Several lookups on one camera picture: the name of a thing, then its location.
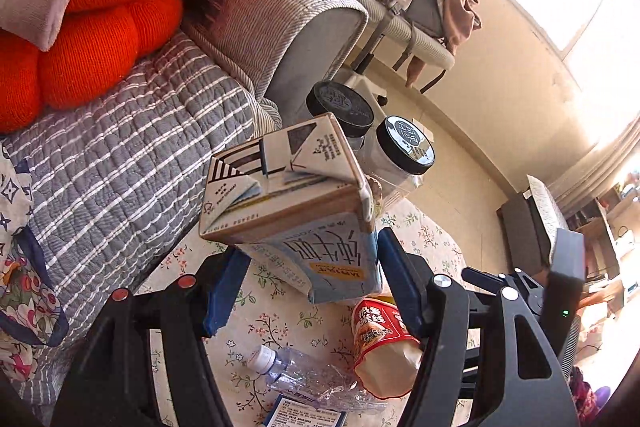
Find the red paper snack cup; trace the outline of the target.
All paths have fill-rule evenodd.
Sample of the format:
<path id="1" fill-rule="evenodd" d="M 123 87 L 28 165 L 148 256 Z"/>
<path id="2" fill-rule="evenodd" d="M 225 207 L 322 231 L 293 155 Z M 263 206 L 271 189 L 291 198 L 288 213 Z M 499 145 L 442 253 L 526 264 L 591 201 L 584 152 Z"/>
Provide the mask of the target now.
<path id="1" fill-rule="evenodd" d="M 409 334 L 398 308 L 363 298 L 352 310 L 354 373 L 376 399 L 399 399 L 411 391 L 423 351 Z"/>

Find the clear plastic water bottle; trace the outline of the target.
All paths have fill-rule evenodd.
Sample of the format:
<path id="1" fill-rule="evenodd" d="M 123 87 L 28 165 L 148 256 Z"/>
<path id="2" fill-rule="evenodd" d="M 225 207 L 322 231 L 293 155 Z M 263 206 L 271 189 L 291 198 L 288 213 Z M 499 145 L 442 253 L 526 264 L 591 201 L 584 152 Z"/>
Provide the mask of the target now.
<path id="1" fill-rule="evenodd" d="M 386 403 L 376 399 L 354 373 L 337 369 L 293 348 L 260 345 L 246 361 L 253 372 L 281 395 L 317 409 L 363 414 L 382 413 Z"/>

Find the blue white milk carton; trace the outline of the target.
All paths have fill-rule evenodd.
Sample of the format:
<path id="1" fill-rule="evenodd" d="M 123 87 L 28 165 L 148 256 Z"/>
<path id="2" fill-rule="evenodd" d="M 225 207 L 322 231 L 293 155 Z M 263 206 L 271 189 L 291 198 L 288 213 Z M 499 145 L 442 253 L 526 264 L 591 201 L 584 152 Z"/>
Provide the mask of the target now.
<path id="1" fill-rule="evenodd" d="M 383 287 L 370 184 L 331 113 L 215 153 L 198 233 L 238 247 L 311 303 Z"/>

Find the dark grey ottoman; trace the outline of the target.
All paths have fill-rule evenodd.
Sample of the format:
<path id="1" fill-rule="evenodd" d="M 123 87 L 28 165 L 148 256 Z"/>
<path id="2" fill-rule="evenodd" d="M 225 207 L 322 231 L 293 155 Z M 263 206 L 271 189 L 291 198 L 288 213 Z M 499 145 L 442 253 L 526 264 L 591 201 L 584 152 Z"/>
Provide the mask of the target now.
<path id="1" fill-rule="evenodd" d="M 536 277 L 551 265 L 556 231 L 568 225 L 548 187 L 532 175 L 527 183 L 498 208 L 497 217 L 510 267 Z"/>

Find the floral blue-trim cloth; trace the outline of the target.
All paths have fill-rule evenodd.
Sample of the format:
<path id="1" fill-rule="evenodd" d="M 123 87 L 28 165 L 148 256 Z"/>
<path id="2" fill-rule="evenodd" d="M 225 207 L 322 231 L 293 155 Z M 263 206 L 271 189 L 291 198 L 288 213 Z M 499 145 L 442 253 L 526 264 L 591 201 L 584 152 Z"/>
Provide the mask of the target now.
<path id="1" fill-rule="evenodd" d="M 43 250 L 29 229 L 34 214 L 32 176 L 25 161 L 15 164 L 1 151 L 1 371 L 11 381 L 28 381 L 37 351 L 58 346 L 68 332 Z"/>

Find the floral tablecloth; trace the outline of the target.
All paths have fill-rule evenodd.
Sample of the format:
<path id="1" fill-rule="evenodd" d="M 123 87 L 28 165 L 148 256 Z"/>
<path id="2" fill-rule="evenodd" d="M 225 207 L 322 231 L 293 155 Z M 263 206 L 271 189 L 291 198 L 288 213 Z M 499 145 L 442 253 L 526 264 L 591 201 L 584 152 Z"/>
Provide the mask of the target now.
<path id="1" fill-rule="evenodd" d="M 378 224 L 392 228 L 404 250 L 424 257 L 435 273 L 445 273 L 464 284 L 461 270 L 466 263 L 459 246 L 408 200 L 383 213 Z M 223 251 L 224 245 L 201 239 L 196 225 L 142 283 L 137 294 L 159 291 L 180 275 L 195 274 L 207 257 Z M 309 303 L 300 291 L 252 261 L 227 325 L 212 339 L 204 339 L 210 367 L 233 425 L 258 426 L 277 399 L 264 379 L 246 368 L 246 360 L 258 345 L 272 349 L 293 347 L 345 371 L 354 361 L 351 316 L 351 306 Z M 160 420 L 166 426 L 179 426 L 171 402 L 160 331 L 153 329 L 150 340 Z M 386 409 L 375 415 L 349 413 L 345 426 L 397 426 L 406 401 L 407 397 L 388 400 Z"/>

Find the blue white paper box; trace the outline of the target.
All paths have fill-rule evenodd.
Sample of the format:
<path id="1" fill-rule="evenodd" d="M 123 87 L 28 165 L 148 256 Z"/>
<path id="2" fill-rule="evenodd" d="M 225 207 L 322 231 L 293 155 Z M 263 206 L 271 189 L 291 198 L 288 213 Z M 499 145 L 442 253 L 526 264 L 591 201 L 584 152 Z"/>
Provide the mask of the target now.
<path id="1" fill-rule="evenodd" d="M 262 426 L 343 427 L 345 421 L 345 412 L 316 409 L 312 405 L 279 395 Z"/>

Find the grey striped sofa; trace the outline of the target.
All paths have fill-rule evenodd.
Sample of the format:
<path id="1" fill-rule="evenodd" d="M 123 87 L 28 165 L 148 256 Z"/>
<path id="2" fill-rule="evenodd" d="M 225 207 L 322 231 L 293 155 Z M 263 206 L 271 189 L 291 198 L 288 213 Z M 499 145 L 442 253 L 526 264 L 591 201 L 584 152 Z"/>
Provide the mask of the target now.
<path id="1" fill-rule="evenodd" d="M 44 423 L 107 296 L 140 286 L 195 225 L 212 154 L 291 123 L 369 20 L 358 0 L 182 1 L 180 28 L 106 95 L 3 141 L 35 192 L 21 250 L 68 322 L 14 383 Z"/>

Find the nut-filled plastic jar black lid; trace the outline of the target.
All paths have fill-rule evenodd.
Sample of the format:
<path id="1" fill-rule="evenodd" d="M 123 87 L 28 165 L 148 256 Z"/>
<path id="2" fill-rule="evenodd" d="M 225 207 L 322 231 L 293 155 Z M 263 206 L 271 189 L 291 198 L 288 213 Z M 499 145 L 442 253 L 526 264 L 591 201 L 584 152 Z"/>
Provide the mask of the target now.
<path id="1" fill-rule="evenodd" d="M 378 183 L 375 199 L 389 210 L 419 189 L 435 164 L 435 150 L 422 130 L 399 115 L 388 115 L 367 133 L 356 152 L 360 167 Z"/>

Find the dark-content plastic jar black lid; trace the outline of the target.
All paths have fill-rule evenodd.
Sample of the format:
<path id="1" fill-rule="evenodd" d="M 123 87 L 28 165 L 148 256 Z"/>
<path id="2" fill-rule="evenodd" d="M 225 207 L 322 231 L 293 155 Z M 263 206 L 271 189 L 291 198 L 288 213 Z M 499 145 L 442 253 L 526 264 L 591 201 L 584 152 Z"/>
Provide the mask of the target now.
<path id="1" fill-rule="evenodd" d="M 354 89 L 333 80 L 314 84 L 306 97 L 306 108 L 312 116 L 332 113 L 354 151 L 362 148 L 374 122 L 367 100 Z"/>

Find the grey office chair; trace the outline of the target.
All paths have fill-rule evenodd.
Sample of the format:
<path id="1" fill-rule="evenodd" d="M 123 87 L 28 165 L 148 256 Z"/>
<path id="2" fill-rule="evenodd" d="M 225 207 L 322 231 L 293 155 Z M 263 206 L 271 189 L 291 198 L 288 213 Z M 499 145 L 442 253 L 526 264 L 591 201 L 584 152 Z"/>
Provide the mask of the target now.
<path id="1" fill-rule="evenodd" d="M 376 0 L 358 0 L 358 2 L 369 13 L 369 22 L 373 25 L 373 31 L 352 62 L 352 70 L 355 73 L 364 73 L 374 58 L 376 48 L 384 38 L 392 40 L 402 48 L 398 59 L 393 64 L 395 71 L 410 59 L 420 59 L 424 63 L 437 66 L 440 69 L 440 73 L 434 77 L 434 80 L 420 89 L 421 92 L 434 87 L 452 68 L 454 55 L 446 47 L 445 36 L 434 38 L 427 35 L 404 17 L 387 9 Z"/>

